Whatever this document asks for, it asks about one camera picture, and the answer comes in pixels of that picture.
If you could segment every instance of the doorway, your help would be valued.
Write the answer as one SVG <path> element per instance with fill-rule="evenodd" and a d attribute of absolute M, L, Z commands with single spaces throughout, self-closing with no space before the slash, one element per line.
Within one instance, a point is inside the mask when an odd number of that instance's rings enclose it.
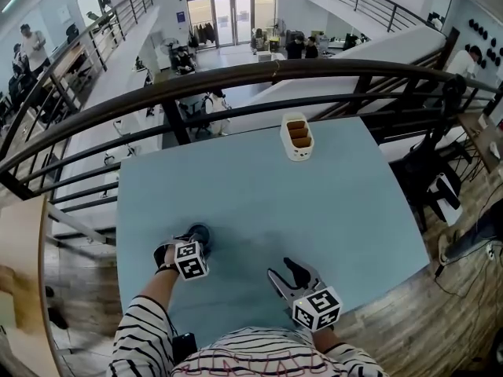
<path fill-rule="evenodd" d="M 215 0 L 215 17 L 220 46 L 252 40 L 252 0 Z"/>

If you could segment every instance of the wooden floor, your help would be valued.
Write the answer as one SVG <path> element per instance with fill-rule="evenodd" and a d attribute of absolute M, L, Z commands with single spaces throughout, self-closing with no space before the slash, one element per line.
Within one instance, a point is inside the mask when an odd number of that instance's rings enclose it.
<path fill-rule="evenodd" d="M 473 182 L 465 182 L 461 201 L 465 213 L 458 222 L 468 229 L 494 188 L 497 174 L 485 171 Z M 503 197 L 500 188 L 490 205 Z M 0 205 L 16 199 L 0 191 Z M 429 230 L 424 242 L 431 255 L 430 266 L 389 291 L 384 297 L 342 315 L 336 333 L 367 350 L 393 376 L 449 376 L 457 368 L 484 367 L 495 332 L 503 325 L 503 267 L 487 260 L 480 250 L 447 266 L 439 278 L 448 291 L 466 295 L 461 299 L 444 293 L 434 283 L 437 239 L 452 234 L 446 224 L 427 211 Z M 116 251 L 86 239 L 65 247 L 46 246 L 46 282 L 54 287 L 52 305 L 61 308 L 70 328 L 53 328 L 60 349 L 78 348 L 65 355 L 66 375 L 105 375 L 112 340 L 121 319 L 116 274 Z M 0 334 L 0 362 L 15 376 L 33 376 L 9 355 L 5 336 Z"/>

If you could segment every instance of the ceiling light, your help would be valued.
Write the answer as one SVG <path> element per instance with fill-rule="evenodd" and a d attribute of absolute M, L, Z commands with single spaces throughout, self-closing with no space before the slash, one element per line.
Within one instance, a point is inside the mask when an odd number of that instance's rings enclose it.
<path fill-rule="evenodd" d="M 10 2 L 7 3 L 7 5 L 3 8 L 2 14 L 9 9 L 9 7 L 15 2 L 16 0 L 10 0 Z"/>

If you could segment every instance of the table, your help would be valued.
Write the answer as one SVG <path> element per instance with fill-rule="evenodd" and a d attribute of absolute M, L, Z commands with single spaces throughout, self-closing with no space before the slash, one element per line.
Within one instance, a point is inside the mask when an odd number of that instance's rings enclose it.
<path fill-rule="evenodd" d="M 480 113 L 461 113 L 457 116 L 459 123 L 463 127 L 463 130 L 468 135 L 468 138 L 472 141 L 475 146 L 476 151 L 480 155 L 484 166 L 487 168 L 487 173 L 491 173 L 495 170 L 500 161 L 496 156 L 494 156 L 489 150 L 489 144 L 492 141 L 496 141 L 497 149 L 500 155 L 503 155 L 503 139 L 498 136 L 496 126 L 486 118 L 487 127 L 483 129 L 479 124 L 479 117 L 482 115 Z"/>
<path fill-rule="evenodd" d="M 289 327 L 266 277 L 283 257 L 315 266 L 348 311 L 425 267 L 412 212 L 359 118 L 311 123 L 315 145 L 292 162 L 279 128 L 169 148 L 123 162 L 117 261 L 123 310 L 155 272 L 159 243 L 208 224 L 207 278 L 175 286 L 170 317 L 199 346 L 240 327 Z"/>
<path fill-rule="evenodd" d="M 56 361 L 43 281 L 46 198 L 2 209 L 0 265 L 15 272 L 16 327 L 6 328 L 13 355 L 40 377 L 63 375 Z"/>
<path fill-rule="evenodd" d="M 56 79 L 60 79 L 64 77 L 64 75 L 68 72 L 70 67 L 77 61 L 77 59 L 85 52 L 85 47 L 81 43 L 75 46 L 72 50 L 66 53 L 63 57 L 63 60 L 54 68 L 53 75 Z M 44 82 L 44 88 L 50 86 L 52 84 L 51 79 L 47 79 Z"/>

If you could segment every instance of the striped shirt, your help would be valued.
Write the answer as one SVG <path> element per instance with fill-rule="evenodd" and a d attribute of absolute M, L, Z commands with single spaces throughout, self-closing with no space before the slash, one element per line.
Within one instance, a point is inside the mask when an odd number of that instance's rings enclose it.
<path fill-rule="evenodd" d="M 169 323 L 160 304 L 142 296 L 135 298 L 117 330 L 107 375 L 387 376 L 363 350 L 339 343 L 320 353 L 310 332 L 283 328 L 231 332 L 175 366 Z"/>

